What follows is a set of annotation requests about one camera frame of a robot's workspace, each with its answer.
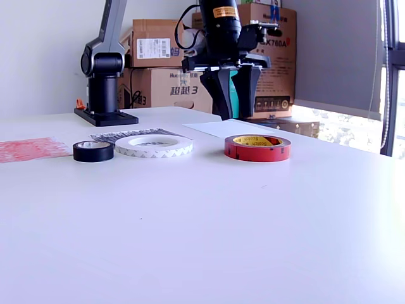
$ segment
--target robotic arm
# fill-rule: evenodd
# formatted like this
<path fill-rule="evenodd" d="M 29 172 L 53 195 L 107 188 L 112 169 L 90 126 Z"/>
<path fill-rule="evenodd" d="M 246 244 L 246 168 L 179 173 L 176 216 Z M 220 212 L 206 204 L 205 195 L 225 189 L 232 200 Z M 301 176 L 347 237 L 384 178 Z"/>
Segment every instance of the robotic arm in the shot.
<path fill-rule="evenodd" d="M 278 25 L 251 22 L 242 27 L 235 0 L 199 0 L 199 5 L 189 7 L 183 16 L 197 6 L 201 7 L 207 50 L 184 59 L 183 70 L 204 71 L 201 82 L 213 98 L 215 114 L 223 120 L 234 117 L 229 80 L 230 71 L 238 70 L 232 77 L 240 101 L 240 113 L 236 117 L 251 117 L 261 69 L 270 67 L 270 59 L 249 52 L 265 41 L 268 32 L 275 32 Z M 193 47 L 181 46 L 178 39 L 177 44 L 182 49 Z"/>
<path fill-rule="evenodd" d="M 82 55 L 89 102 L 86 110 L 75 113 L 97 127 L 138 123 L 138 118 L 119 111 L 117 102 L 117 78 L 125 64 L 120 34 L 126 5 L 127 0 L 106 0 L 99 36 L 86 44 Z"/>

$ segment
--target black wire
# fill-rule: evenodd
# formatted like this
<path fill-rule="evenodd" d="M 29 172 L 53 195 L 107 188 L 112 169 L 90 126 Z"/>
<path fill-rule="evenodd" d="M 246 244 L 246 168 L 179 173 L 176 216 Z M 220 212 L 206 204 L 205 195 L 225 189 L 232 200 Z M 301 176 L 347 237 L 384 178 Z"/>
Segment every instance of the black wire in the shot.
<path fill-rule="evenodd" d="M 136 91 L 135 93 L 133 93 L 133 90 L 132 90 L 132 74 L 134 73 L 134 71 L 135 71 L 135 69 L 133 68 L 131 71 L 131 76 L 130 76 L 130 80 L 129 80 L 130 81 L 130 90 L 131 90 L 131 104 L 129 106 L 130 109 L 134 108 L 134 105 L 136 104 L 137 99 L 140 98 L 140 91 Z"/>
<path fill-rule="evenodd" d="M 197 31 L 196 35 L 194 36 L 194 40 L 193 40 L 191 46 L 189 46 L 189 47 L 183 47 L 183 46 L 181 45 L 180 41 L 178 40 L 178 26 L 180 25 L 180 22 L 183 20 L 184 16 L 185 16 L 190 10 L 192 10 L 193 8 L 198 8 L 198 7 L 200 7 L 200 5 L 198 5 L 198 4 L 193 4 L 193 5 L 189 6 L 189 7 L 184 11 L 184 13 L 183 13 L 183 15 L 180 17 L 179 21 L 177 22 L 176 29 L 175 29 L 175 40 L 176 40 L 177 46 L 178 46 L 180 49 L 184 49 L 184 50 L 192 49 L 192 48 L 196 45 L 197 38 L 198 38 L 198 34 L 199 34 L 200 32 L 202 32 L 202 30 L 198 30 L 198 31 Z"/>

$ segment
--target cable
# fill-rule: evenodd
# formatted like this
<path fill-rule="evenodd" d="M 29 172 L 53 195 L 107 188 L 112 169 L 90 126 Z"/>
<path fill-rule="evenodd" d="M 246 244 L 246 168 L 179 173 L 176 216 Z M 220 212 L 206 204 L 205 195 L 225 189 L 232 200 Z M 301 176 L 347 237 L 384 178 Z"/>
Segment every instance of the cable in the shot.
<path fill-rule="evenodd" d="M 131 75 L 130 75 L 130 90 L 131 90 L 131 104 L 129 106 L 130 109 L 134 108 L 134 105 L 136 104 L 137 100 L 140 98 L 140 91 L 136 91 L 135 93 L 133 93 L 132 90 L 132 74 L 134 73 L 135 69 L 133 68 L 131 71 Z"/>
<path fill-rule="evenodd" d="M 384 131 L 384 135 L 383 135 L 383 140 L 382 140 L 382 145 L 381 145 L 381 149 L 383 149 L 385 147 L 385 145 L 387 144 L 387 138 L 388 138 L 388 129 L 389 129 L 389 125 L 390 125 L 390 107 L 391 107 L 391 100 L 390 100 L 390 65 L 389 65 L 389 51 L 388 51 L 388 17 L 387 17 L 387 4 L 385 3 L 385 1 L 383 1 L 384 3 L 384 47 L 385 47 L 385 58 L 386 58 L 386 62 L 387 62 L 387 87 L 385 89 L 385 100 L 387 101 L 387 108 L 385 109 L 386 111 L 386 120 L 387 122 L 385 123 L 385 131 Z"/>
<path fill-rule="evenodd" d="M 185 16 L 190 10 L 192 10 L 193 8 L 198 8 L 198 7 L 200 7 L 200 5 L 198 5 L 198 4 L 190 5 L 190 6 L 184 11 L 183 15 L 180 17 L 180 19 L 179 19 L 178 22 L 177 22 L 176 29 L 175 29 L 175 40 L 176 40 L 177 46 L 178 46 L 180 49 L 184 49 L 184 50 L 192 49 L 192 48 L 196 45 L 197 38 L 198 38 L 198 34 L 200 34 L 200 32 L 202 32 L 202 30 L 198 30 L 198 31 L 197 31 L 196 35 L 194 36 L 194 40 L 193 40 L 191 46 L 189 46 L 189 47 L 184 47 L 184 46 L 182 46 L 181 43 L 180 43 L 180 41 L 178 40 L 178 26 L 180 25 L 180 22 L 183 20 L 184 16 Z"/>

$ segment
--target yellow label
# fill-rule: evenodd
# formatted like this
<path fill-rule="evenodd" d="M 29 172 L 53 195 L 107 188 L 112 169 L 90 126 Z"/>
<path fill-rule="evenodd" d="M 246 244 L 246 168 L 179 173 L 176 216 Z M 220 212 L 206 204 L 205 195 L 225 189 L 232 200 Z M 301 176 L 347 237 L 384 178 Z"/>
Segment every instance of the yellow label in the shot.
<path fill-rule="evenodd" d="M 274 137 L 264 137 L 264 136 L 240 136 L 234 139 L 237 144 L 243 144 L 244 146 L 254 146 L 254 147 L 272 147 L 283 144 L 282 140 Z"/>
<path fill-rule="evenodd" d="M 238 11 L 233 6 L 222 6 L 214 9 L 214 17 L 236 17 L 239 18 Z"/>

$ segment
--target double-sided tape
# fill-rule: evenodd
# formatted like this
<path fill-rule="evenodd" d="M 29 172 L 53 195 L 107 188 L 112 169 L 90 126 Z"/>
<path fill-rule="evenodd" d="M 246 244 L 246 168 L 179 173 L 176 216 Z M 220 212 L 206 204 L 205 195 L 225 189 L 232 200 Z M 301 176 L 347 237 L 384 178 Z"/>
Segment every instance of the double-sided tape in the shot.
<path fill-rule="evenodd" d="M 225 139 L 225 155 L 247 162 L 280 162 L 290 158 L 291 142 L 267 135 L 239 135 Z"/>
<path fill-rule="evenodd" d="M 119 139 L 115 151 L 139 158 L 169 158 L 191 153 L 190 139 L 171 135 L 139 135 Z"/>
<path fill-rule="evenodd" d="M 82 141 L 73 145 L 73 159 L 82 163 L 99 163 L 114 157 L 114 146 L 104 141 Z"/>

